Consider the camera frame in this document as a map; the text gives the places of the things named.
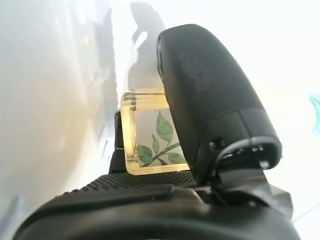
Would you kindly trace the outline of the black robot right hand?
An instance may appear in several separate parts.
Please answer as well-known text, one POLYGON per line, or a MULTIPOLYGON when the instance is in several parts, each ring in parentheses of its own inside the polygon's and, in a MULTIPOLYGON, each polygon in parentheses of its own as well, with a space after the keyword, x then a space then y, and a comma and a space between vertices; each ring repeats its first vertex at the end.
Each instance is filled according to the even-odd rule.
POLYGON ((163 89, 115 115, 107 175, 48 201, 16 240, 297 240, 288 192, 268 183, 282 144, 247 76, 208 30, 164 30, 163 89))

